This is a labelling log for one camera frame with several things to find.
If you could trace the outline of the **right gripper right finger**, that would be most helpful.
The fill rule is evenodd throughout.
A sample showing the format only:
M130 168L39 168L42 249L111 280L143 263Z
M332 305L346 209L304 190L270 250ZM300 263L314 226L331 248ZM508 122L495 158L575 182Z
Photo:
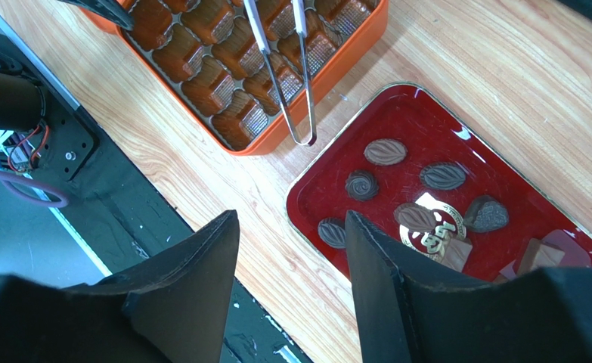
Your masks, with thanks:
M365 362L592 362L592 268L472 278L346 213Z

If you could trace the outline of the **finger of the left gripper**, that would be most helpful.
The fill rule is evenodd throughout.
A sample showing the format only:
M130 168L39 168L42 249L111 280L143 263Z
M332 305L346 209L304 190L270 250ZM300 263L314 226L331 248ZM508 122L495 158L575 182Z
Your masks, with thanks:
M133 30L135 22L128 11L121 5L119 1L115 0L60 0L60 2L74 5L89 11L95 17L92 20L96 20L97 17L101 18L98 25L109 22L113 23L118 27L127 30Z

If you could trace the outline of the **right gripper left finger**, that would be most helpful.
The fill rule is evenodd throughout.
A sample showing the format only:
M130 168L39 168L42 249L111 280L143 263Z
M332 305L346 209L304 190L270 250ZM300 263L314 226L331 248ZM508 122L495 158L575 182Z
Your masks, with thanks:
M228 210L94 285L0 275L0 362L217 362L239 244Z

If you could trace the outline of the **orange chocolate box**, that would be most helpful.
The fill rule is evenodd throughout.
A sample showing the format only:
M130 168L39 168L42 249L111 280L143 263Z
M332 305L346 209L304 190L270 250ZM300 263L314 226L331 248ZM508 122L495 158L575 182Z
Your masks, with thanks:
M124 1L133 30L98 25L133 51L228 153L272 152L381 37L386 1L305 1L296 31L291 1L259 1L269 53L241 1Z

